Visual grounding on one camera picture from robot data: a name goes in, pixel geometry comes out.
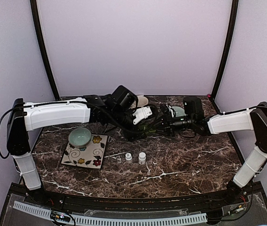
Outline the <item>green weekly pill organizer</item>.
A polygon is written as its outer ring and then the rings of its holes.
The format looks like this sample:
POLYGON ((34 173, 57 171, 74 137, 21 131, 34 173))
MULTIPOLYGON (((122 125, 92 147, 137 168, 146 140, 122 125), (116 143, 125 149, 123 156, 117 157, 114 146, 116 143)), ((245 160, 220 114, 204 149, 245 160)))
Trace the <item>green weekly pill organizer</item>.
POLYGON ((149 128, 149 129, 144 130, 143 133, 144 133, 144 135, 146 135, 146 136, 152 136, 152 135, 156 134, 157 132, 156 132, 156 129, 154 129, 154 128, 149 128))

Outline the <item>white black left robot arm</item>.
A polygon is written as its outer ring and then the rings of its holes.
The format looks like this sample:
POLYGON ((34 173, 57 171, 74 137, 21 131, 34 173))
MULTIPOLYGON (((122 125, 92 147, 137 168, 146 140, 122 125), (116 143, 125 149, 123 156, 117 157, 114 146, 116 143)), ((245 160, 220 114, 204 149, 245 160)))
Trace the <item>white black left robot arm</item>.
POLYGON ((74 99, 43 103, 25 103, 19 98, 7 123, 7 151, 20 171, 31 198, 39 205, 49 202, 49 194, 42 189, 42 182, 31 153, 28 132, 43 127, 68 123, 112 124, 132 136, 142 134, 138 123, 154 115, 149 106, 131 108, 138 97, 120 85, 112 94, 87 95, 74 99))

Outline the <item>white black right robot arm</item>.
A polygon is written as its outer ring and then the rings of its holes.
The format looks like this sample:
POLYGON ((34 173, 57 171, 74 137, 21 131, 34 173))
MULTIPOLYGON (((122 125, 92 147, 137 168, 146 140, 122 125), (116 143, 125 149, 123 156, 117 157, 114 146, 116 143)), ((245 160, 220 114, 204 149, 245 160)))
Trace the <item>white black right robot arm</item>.
POLYGON ((160 106, 163 115, 156 127, 156 133, 174 136, 176 131, 190 129, 201 136, 210 136, 232 131, 254 131, 254 149, 233 177, 234 186, 223 193, 225 203, 235 203, 241 197, 240 188, 245 187, 267 163, 267 102, 208 117, 204 116, 201 99, 197 97, 184 98, 183 105, 183 116, 179 116, 172 106, 160 106))

